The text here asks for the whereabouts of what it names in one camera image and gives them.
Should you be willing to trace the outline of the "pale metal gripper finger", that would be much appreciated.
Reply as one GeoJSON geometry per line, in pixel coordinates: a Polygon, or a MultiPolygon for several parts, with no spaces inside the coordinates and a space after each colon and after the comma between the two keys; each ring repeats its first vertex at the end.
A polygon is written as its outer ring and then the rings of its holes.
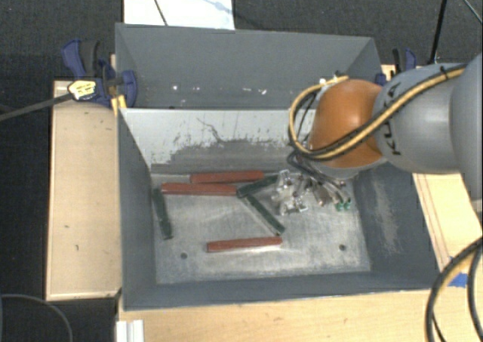
{"type": "Polygon", "coordinates": [[[299,190],[304,181],[301,173],[291,172],[288,169],[278,173],[276,191],[278,193],[295,193],[299,190]]]}
{"type": "Polygon", "coordinates": [[[291,214],[301,214],[308,211],[308,206],[303,198],[298,194],[291,195],[274,195],[272,202],[275,205],[275,212],[278,216],[287,216],[291,214]]]}

